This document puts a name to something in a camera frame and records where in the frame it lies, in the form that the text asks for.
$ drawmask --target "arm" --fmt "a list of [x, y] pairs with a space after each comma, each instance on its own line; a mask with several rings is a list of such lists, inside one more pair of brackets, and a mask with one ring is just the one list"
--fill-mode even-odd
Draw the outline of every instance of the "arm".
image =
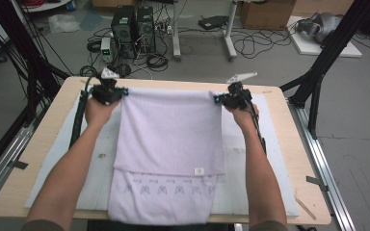
[[27, 221], [47, 219], [64, 230], [70, 228], [79, 194], [86, 182], [95, 141], [118, 103], [104, 106], [93, 98], [88, 101], [86, 130], [50, 171], [29, 211]]
[[266, 220], [286, 225], [287, 218], [278, 181], [263, 151], [251, 114], [242, 110], [228, 110], [233, 113], [245, 138], [250, 227]]

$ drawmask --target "forearm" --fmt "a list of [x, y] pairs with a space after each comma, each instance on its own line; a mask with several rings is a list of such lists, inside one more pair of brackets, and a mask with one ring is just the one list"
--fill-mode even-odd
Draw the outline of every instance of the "forearm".
[[101, 127], [89, 126], [53, 167], [27, 220], [50, 219], [67, 230], [85, 184], [96, 138]]
[[286, 224], [286, 214], [278, 181], [255, 129], [244, 131], [244, 137], [250, 225], [265, 220], [275, 220]]

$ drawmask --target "hand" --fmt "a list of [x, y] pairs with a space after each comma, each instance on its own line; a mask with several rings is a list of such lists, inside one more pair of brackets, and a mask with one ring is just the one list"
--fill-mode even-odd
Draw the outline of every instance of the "hand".
[[88, 126], [102, 128], [102, 126], [110, 119], [111, 112], [119, 104], [119, 101], [110, 105], [103, 105], [94, 98], [87, 102], [86, 106], [86, 121]]
[[[242, 129], [242, 132], [244, 134], [246, 134], [247, 132], [255, 131], [251, 112], [248, 107], [243, 110], [230, 109], [228, 107], [225, 108], [233, 114], [233, 118], [235, 119], [237, 125], [239, 125], [239, 127]], [[255, 104], [253, 104], [253, 108], [255, 113], [257, 114], [257, 118], [259, 118], [259, 110], [257, 109], [257, 106]]]

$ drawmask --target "white cloth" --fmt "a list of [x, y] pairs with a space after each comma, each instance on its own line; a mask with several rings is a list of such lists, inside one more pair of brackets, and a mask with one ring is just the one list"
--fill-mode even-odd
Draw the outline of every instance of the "white cloth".
[[205, 223], [224, 173], [221, 122], [213, 92], [130, 89], [121, 102], [110, 219]]

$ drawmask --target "table surface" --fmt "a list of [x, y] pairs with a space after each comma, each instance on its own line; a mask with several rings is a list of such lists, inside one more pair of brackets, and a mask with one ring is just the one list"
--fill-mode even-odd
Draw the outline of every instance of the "table surface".
[[[42, 162], [49, 152], [59, 130], [72, 108], [85, 77], [69, 77], [41, 121], [19, 161], [29, 164], [26, 169], [14, 168], [0, 191], [0, 217], [26, 218], [29, 209], [24, 204], [33, 188]], [[171, 82], [120, 79], [121, 87], [168, 89], [168, 90], [216, 90], [226, 91], [225, 84]], [[300, 215], [288, 218], [290, 224], [329, 224], [330, 212], [318, 185], [306, 182], [306, 176], [315, 177], [297, 127], [286, 104], [284, 95], [277, 87], [245, 86], [253, 93], [263, 94], [277, 133], [280, 150]], [[107, 219], [107, 211], [77, 210], [75, 218]], [[248, 216], [211, 215], [208, 222], [248, 223]]]

